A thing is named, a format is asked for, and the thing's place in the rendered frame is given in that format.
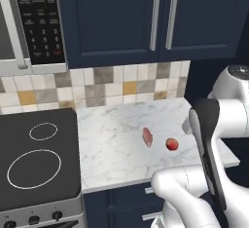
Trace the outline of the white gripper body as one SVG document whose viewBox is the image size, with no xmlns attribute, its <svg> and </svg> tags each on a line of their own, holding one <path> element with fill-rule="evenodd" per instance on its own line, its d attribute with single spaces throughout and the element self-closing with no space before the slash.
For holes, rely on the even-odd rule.
<svg viewBox="0 0 249 228">
<path fill-rule="evenodd" d="M 182 124 L 182 130 L 185 134 L 191 134 L 192 133 L 192 128 L 190 125 L 190 121 L 188 118 L 185 119 L 185 121 Z"/>
</svg>

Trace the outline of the red orange peach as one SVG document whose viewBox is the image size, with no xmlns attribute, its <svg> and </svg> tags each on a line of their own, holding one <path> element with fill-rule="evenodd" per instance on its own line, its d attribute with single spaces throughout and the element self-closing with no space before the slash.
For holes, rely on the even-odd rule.
<svg viewBox="0 0 249 228">
<path fill-rule="evenodd" d="M 165 145 L 168 150 L 175 151 L 179 147 L 179 142 L 175 138 L 168 138 Z"/>
</svg>

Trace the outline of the red raw steak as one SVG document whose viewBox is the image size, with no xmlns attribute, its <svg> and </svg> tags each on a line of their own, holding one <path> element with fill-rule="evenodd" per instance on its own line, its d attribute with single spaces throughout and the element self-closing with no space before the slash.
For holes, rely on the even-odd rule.
<svg viewBox="0 0 249 228">
<path fill-rule="evenodd" d="M 148 128 L 143 129 L 142 137 L 146 145 L 148 147 L 151 147 L 153 142 L 153 135 L 151 134 Z"/>
</svg>

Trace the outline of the tall navy cabinet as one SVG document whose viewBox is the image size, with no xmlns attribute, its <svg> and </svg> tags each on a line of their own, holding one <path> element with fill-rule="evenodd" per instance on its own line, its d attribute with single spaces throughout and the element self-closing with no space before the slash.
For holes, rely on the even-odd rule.
<svg viewBox="0 0 249 228">
<path fill-rule="evenodd" d="M 208 97 L 220 73 L 231 64 L 249 66 L 249 13 L 234 57 L 192 60 L 184 98 L 193 105 Z"/>
</svg>

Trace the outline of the navy drawer front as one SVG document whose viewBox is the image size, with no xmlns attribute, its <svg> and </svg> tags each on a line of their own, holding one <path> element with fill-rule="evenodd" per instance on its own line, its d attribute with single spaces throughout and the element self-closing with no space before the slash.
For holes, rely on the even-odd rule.
<svg viewBox="0 0 249 228">
<path fill-rule="evenodd" d="M 162 210 L 162 204 L 155 203 L 126 209 L 116 209 L 108 214 L 108 228 L 151 228 L 153 220 L 142 220 L 142 215 Z"/>
<path fill-rule="evenodd" d="M 115 208 L 162 203 L 162 199 L 154 192 L 147 193 L 150 182 L 134 184 L 107 191 L 108 205 Z"/>
</svg>

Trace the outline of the navy cupboard door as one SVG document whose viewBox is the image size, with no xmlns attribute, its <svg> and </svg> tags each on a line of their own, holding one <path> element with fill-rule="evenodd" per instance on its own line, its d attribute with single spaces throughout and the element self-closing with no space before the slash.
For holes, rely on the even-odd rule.
<svg viewBox="0 0 249 228">
<path fill-rule="evenodd" d="M 178 0 L 172 47 L 167 50 L 170 1 L 163 2 L 160 61 L 235 56 L 249 0 Z"/>
<path fill-rule="evenodd" d="M 150 50 L 153 0 L 58 0 L 70 68 L 156 62 Z"/>
</svg>

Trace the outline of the black hob with steel oven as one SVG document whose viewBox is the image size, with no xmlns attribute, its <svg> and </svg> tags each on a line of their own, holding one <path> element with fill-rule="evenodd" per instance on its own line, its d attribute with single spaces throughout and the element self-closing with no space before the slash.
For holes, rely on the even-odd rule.
<svg viewBox="0 0 249 228">
<path fill-rule="evenodd" d="M 34 215 L 40 221 L 29 225 Z M 73 109 L 0 116 L 0 228 L 10 220 L 16 228 L 85 228 Z"/>
</svg>

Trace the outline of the silver microwave oven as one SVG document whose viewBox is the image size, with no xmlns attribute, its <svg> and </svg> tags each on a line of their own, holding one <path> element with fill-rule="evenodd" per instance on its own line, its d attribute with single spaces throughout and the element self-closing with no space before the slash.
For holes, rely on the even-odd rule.
<svg viewBox="0 0 249 228">
<path fill-rule="evenodd" d="M 0 76 L 67 70 L 57 0 L 17 0 L 20 43 L 27 69 L 19 69 L 0 1 Z"/>
</svg>

